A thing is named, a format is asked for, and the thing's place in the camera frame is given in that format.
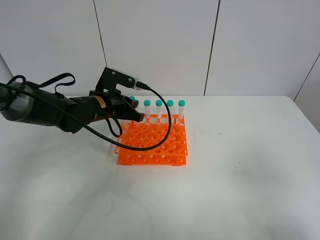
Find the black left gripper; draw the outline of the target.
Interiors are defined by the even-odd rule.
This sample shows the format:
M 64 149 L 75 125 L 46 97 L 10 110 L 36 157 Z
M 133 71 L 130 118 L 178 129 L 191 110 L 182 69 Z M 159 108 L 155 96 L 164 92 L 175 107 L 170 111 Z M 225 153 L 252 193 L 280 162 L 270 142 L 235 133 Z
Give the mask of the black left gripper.
M 91 110 L 88 116 L 91 122 L 101 121 L 105 118 L 110 119 L 114 116 L 118 120 L 130 120 L 139 123 L 145 117 L 144 113 L 136 110 L 136 99 L 131 100 L 119 92 L 111 94 L 91 90 L 89 98 Z

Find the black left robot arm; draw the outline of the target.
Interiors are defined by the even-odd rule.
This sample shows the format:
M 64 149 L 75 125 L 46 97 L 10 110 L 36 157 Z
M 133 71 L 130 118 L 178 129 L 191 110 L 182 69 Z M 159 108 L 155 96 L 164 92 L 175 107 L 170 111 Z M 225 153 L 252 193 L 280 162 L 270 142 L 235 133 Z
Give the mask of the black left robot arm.
M 88 96 L 68 98 L 55 91 L 44 88 L 54 84 L 71 86 L 75 83 L 62 82 L 62 79 L 73 77 L 70 73 L 62 73 L 42 84 L 26 81 L 22 75 L 13 77 L 7 84 L 0 85 L 0 113 L 12 122 L 27 123 L 40 126 L 54 126 L 64 132 L 76 133 L 82 126 L 65 116 L 59 110 L 72 115 L 85 125 L 106 119 L 129 120 L 141 122 L 144 114 L 136 110 L 137 100 L 122 95 L 116 88 L 121 85 L 134 88 L 137 79 L 117 70 L 104 68 L 94 90 Z

